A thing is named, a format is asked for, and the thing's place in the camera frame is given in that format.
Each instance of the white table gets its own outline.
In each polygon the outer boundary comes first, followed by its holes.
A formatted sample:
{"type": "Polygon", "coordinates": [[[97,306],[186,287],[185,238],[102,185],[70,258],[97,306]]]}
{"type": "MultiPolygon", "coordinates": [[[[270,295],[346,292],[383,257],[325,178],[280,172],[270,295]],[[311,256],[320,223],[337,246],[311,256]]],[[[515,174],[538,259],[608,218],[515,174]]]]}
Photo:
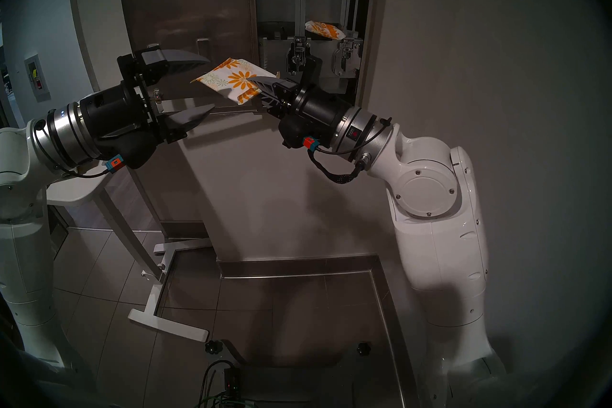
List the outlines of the white table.
{"type": "MultiPolygon", "coordinates": [[[[88,170],[85,174],[100,174],[105,169],[106,166],[99,161],[98,165],[88,170]]],[[[126,219],[121,215],[121,212],[111,200],[106,189],[104,189],[112,176],[111,173],[107,173],[88,179],[69,177],[56,181],[47,188],[47,204],[51,206],[76,207],[85,202],[94,201],[110,225],[110,228],[112,228],[121,243],[123,243],[130,255],[142,268],[143,276],[146,276],[149,281],[154,282],[144,312],[132,309],[128,316],[129,319],[163,332],[206,342],[209,334],[207,330],[157,317],[155,312],[157,311],[159,298],[175,253],[180,250],[211,246],[210,239],[159,243],[155,246],[154,253],[156,255],[163,254],[164,258],[162,263],[156,265],[153,258],[151,258],[139,239],[134,235],[134,232],[131,231],[126,219]]]]}

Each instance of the tile floor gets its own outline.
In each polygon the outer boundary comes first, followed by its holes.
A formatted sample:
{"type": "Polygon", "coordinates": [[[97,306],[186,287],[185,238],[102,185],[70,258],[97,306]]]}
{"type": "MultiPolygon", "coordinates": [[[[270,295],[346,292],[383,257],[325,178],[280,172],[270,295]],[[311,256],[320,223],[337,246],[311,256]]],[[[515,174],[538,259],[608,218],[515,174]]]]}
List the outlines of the tile floor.
{"type": "MultiPolygon", "coordinates": [[[[151,254],[163,242],[161,233],[137,236],[151,254]]],[[[330,365],[370,341],[389,360],[363,406],[401,406],[369,273],[229,279],[215,259],[211,249],[178,253],[158,315],[206,328],[263,366],[330,365]]],[[[100,392],[124,408],[193,407],[207,367],[204,345],[127,319],[144,308],[150,289],[113,232],[71,229],[55,259],[62,327],[100,392]]]]}

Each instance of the gray wall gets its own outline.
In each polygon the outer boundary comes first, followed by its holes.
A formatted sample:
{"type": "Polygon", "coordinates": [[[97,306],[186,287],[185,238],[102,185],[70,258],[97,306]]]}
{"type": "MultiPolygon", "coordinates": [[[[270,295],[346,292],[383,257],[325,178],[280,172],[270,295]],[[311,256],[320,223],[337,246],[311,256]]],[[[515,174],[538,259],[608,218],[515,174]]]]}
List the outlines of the gray wall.
{"type": "Polygon", "coordinates": [[[4,51],[15,98],[27,122],[92,92],[70,0],[2,0],[4,51]],[[37,102],[24,59],[38,54],[51,100],[37,102]]]}

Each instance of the orange flower pattern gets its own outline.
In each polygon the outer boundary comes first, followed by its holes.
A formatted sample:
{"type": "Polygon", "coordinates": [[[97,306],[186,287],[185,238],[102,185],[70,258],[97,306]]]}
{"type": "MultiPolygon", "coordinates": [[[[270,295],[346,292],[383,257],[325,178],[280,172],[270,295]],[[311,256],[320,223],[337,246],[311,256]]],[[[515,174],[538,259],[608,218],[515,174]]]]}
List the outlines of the orange flower pattern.
{"type": "Polygon", "coordinates": [[[238,73],[234,72],[228,76],[228,79],[230,79],[228,84],[233,84],[233,88],[240,87],[242,90],[244,90],[244,87],[254,88],[251,82],[248,81],[249,77],[257,77],[257,74],[251,74],[248,70],[243,73],[239,70],[238,73]]]}
{"type": "Polygon", "coordinates": [[[319,21],[309,21],[306,23],[306,31],[313,32],[319,36],[330,39],[344,39],[346,35],[332,24],[319,21]]]}
{"type": "Polygon", "coordinates": [[[254,96],[258,94],[259,94],[259,89],[248,89],[246,92],[238,95],[238,98],[236,100],[238,101],[238,104],[242,105],[243,103],[245,103],[248,100],[251,100],[254,96]]]}
{"type": "Polygon", "coordinates": [[[223,67],[227,67],[228,69],[231,69],[232,67],[238,67],[239,64],[240,62],[238,62],[236,59],[229,58],[228,60],[217,65],[213,70],[219,70],[219,69],[222,69],[223,67]]]}
{"type": "Polygon", "coordinates": [[[230,58],[195,80],[242,105],[261,92],[256,85],[249,82],[250,78],[257,76],[275,75],[247,60],[230,58]]]}

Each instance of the white wall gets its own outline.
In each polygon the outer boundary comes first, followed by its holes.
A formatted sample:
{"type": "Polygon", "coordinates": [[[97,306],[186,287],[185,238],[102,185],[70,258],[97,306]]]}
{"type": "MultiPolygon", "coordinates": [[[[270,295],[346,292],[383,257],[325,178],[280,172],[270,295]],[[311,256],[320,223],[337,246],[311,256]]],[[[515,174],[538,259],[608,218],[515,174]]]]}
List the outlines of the white wall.
{"type": "Polygon", "coordinates": [[[121,0],[76,0],[99,90],[121,82],[117,57],[131,53],[121,0]]]}
{"type": "Polygon", "coordinates": [[[596,0],[386,3],[368,106],[470,153],[486,323],[515,371],[561,361],[612,302],[610,44],[596,0]]]}
{"type": "Polygon", "coordinates": [[[1,9],[7,68],[26,122],[91,93],[70,0],[2,0],[1,9]],[[40,59],[51,100],[34,98],[23,63],[34,54],[40,59]]]}

